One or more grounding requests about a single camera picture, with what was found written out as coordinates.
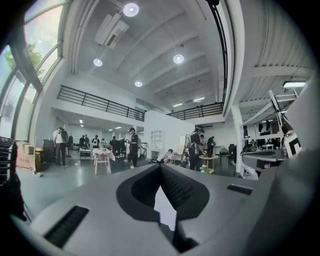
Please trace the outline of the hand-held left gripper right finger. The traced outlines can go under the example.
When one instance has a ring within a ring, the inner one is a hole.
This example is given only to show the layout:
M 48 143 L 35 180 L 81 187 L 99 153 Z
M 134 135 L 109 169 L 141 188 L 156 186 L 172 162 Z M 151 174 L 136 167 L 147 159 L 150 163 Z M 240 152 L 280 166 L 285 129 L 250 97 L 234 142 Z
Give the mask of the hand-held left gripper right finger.
M 254 255 L 254 227 L 265 205 L 265 175 L 259 180 L 204 174 L 161 165 L 162 188 L 176 209 L 176 240 L 161 254 Z

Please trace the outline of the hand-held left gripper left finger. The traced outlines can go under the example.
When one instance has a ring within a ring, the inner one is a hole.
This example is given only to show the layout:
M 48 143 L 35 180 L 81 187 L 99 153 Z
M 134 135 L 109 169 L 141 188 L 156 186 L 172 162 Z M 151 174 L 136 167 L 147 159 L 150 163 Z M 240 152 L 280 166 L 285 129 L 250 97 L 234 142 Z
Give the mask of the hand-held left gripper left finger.
M 120 207 L 116 191 L 148 165 L 108 174 L 86 183 L 44 209 L 31 228 L 44 237 L 74 206 L 88 213 L 63 246 L 73 256 L 173 256 L 175 248 L 157 222 L 133 219 Z

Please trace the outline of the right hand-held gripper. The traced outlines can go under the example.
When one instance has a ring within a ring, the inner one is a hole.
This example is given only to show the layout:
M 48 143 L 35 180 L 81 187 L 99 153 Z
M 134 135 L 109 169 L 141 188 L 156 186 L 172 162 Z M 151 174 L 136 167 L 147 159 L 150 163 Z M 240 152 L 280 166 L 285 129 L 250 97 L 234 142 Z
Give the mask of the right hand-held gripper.
M 280 150 L 282 154 L 288 158 L 292 158 L 302 151 L 301 143 L 294 130 L 289 130 L 288 125 L 285 123 L 281 127 L 283 137 L 281 139 Z

